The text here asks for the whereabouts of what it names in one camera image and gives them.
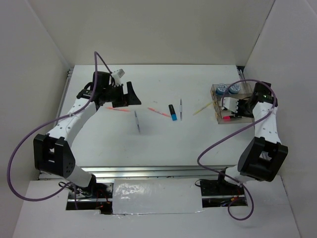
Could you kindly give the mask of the yellow slim highlighter pen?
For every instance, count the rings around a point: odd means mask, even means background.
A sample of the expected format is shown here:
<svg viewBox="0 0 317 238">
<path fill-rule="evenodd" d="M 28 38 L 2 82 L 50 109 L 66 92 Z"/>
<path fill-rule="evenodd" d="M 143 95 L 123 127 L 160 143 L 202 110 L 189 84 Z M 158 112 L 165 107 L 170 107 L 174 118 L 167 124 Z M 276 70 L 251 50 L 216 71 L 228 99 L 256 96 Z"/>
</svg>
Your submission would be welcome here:
<svg viewBox="0 0 317 238">
<path fill-rule="evenodd" d="M 204 109 L 206 109 L 207 107 L 209 107 L 210 105 L 213 104 L 213 101 L 211 102 L 208 102 L 206 105 L 204 105 L 203 107 L 199 108 L 198 110 L 196 110 L 194 113 L 193 113 L 193 116 L 197 115 L 199 112 L 203 111 Z"/>
</svg>

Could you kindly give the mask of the blue cap black highlighter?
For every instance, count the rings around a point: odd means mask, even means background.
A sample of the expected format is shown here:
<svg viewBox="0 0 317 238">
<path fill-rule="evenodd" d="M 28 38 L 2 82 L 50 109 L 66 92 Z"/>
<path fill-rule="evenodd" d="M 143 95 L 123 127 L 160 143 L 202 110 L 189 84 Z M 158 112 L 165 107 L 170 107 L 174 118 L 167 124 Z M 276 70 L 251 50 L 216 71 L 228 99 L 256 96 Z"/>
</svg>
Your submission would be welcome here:
<svg viewBox="0 0 317 238">
<path fill-rule="evenodd" d="M 169 107 L 169 111 L 170 111 L 170 115 L 171 115 L 172 120 L 176 121 L 177 120 L 177 115 L 176 115 L 174 106 L 172 104 L 170 104 L 170 105 L 168 105 L 168 107 Z"/>
</svg>

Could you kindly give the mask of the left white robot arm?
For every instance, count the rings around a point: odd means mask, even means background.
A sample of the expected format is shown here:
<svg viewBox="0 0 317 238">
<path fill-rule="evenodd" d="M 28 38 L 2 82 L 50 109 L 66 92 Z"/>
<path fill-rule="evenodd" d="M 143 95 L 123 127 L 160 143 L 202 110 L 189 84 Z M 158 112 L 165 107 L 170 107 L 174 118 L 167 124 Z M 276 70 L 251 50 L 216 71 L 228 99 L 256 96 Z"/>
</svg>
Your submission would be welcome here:
<svg viewBox="0 0 317 238">
<path fill-rule="evenodd" d="M 76 165 L 71 146 L 84 124 L 105 103 L 114 108 L 140 105 L 132 83 L 126 83 L 127 93 L 123 91 L 121 78 L 123 69 L 112 73 L 98 71 L 76 96 L 74 105 L 65 118 L 47 134 L 38 134 L 33 140 L 35 168 L 41 172 L 60 176 L 80 188 L 87 198 L 98 192 L 96 177 Z"/>
</svg>

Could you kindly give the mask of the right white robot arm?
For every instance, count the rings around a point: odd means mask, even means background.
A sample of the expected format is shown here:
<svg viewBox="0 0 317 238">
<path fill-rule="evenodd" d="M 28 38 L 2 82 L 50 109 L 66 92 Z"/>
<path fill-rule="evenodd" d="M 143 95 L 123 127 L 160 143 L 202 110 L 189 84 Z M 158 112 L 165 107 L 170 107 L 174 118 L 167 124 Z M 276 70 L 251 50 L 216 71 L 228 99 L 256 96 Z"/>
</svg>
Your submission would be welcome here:
<svg viewBox="0 0 317 238">
<path fill-rule="evenodd" d="M 219 84 L 216 88 L 215 95 L 223 110 L 230 111 L 233 118 L 252 118 L 256 122 L 255 136 L 243 151 L 238 164 L 224 169 L 224 174 L 218 177 L 216 189 L 221 194 L 228 194 L 233 185 L 251 180 L 271 182 L 288 154 L 287 146 L 282 145 L 278 136 L 278 101 L 270 88 L 270 83 L 257 82 L 252 95 L 244 99 L 234 98 L 241 89 L 238 84 L 230 88 Z"/>
</svg>

